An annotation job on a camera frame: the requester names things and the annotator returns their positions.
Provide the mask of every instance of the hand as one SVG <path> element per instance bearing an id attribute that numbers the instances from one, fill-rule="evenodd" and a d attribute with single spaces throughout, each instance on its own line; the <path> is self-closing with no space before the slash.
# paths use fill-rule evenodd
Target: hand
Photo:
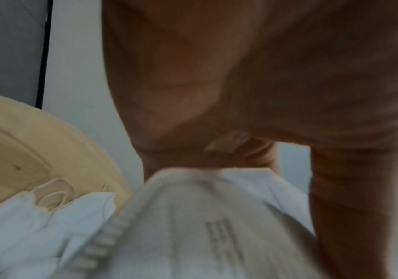
<path id="1" fill-rule="evenodd" d="M 309 145 L 327 262 L 341 278 L 389 278 L 398 1 L 104 0 L 103 41 L 146 177 L 170 166 L 279 172 L 276 142 Z"/>

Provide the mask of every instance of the wall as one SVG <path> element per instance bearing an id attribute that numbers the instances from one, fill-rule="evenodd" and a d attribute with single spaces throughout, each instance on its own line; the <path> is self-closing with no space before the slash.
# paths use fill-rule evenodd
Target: wall
<path id="1" fill-rule="evenodd" d="M 142 164 L 114 109 L 101 50 L 100 0 L 55 0 L 44 110 L 80 128 L 106 148 L 133 188 L 142 184 Z M 285 179 L 308 191 L 309 150 L 283 144 Z M 397 242 L 398 278 L 398 242 Z"/>

